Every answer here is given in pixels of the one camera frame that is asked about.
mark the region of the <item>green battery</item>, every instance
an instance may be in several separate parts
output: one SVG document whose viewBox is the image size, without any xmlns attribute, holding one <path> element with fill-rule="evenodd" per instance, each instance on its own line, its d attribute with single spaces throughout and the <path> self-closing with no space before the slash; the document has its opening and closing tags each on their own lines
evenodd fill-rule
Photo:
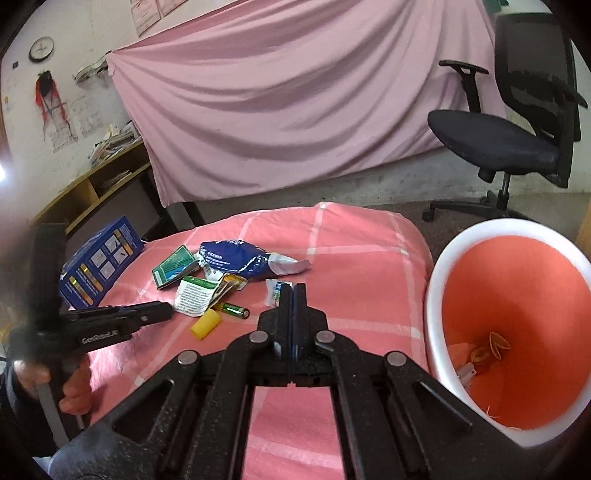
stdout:
<svg viewBox="0 0 591 480">
<path fill-rule="evenodd" d="M 214 310 L 219 312 L 227 313 L 228 315 L 232 315 L 233 317 L 238 317 L 241 319 L 247 319 L 251 315 L 251 311 L 244 308 L 239 307 L 238 305 L 233 305 L 231 303 L 227 303 L 225 301 L 220 301 L 213 306 Z"/>
</svg>

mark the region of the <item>trash bin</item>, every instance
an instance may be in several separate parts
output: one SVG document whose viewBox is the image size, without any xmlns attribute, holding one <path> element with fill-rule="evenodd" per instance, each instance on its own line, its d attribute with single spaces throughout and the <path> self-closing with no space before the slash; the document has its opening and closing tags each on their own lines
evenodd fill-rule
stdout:
<svg viewBox="0 0 591 480">
<path fill-rule="evenodd" d="M 433 375 L 515 442 L 551 440 L 589 403 L 591 264 L 559 233 L 517 219 L 465 230 L 437 260 L 425 308 Z M 495 335 L 507 345 L 490 355 Z M 473 359 L 464 388 L 456 370 Z"/>
</svg>

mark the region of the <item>human hand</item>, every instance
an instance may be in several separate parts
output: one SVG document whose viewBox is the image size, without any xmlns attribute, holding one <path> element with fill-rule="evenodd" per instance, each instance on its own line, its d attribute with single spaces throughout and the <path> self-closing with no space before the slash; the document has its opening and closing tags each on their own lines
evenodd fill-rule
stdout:
<svg viewBox="0 0 591 480">
<path fill-rule="evenodd" d="M 17 360 L 13 364 L 16 378 L 27 394 L 38 400 L 37 385 L 49 383 L 49 369 L 44 365 Z M 74 370 L 63 387 L 64 398 L 60 400 L 60 410 L 71 415 L 84 415 L 90 411 L 90 358 L 85 355 L 80 366 Z"/>
</svg>

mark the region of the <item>office chair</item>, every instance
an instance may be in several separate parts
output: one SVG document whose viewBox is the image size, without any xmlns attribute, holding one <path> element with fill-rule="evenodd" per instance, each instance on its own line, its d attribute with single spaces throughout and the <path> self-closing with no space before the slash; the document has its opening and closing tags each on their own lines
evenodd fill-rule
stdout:
<svg viewBox="0 0 591 480">
<path fill-rule="evenodd" d="M 480 202 L 436 200 L 423 212 L 431 222 L 436 209 L 470 213 L 485 219 L 521 218 L 508 209 L 512 175 L 539 173 L 554 185 L 569 186 L 573 142 L 580 141 L 578 105 L 587 102 L 576 91 L 573 47 L 551 14 L 501 15 L 495 23 L 495 77 L 501 98 L 523 116 L 535 135 L 504 118 L 481 113 L 476 74 L 486 69 L 442 60 L 460 74 L 469 112 L 435 110 L 427 123 L 437 138 L 459 157 L 480 168 L 478 176 L 492 183 L 503 172 L 497 195 L 488 191 Z"/>
</svg>

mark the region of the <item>blue plastic package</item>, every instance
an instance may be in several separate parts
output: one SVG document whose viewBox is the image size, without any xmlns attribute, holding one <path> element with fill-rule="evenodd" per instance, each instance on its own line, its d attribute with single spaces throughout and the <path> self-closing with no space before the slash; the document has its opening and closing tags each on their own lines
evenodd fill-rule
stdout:
<svg viewBox="0 0 591 480">
<path fill-rule="evenodd" d="M 203 242 L 199 254 L 210 267 L 235 273 L 247 280 L 290 275 L 310 268 L 308 260 L 298 261 L 278 253 L 267 253 L 243 240 Z"/>
</svg>

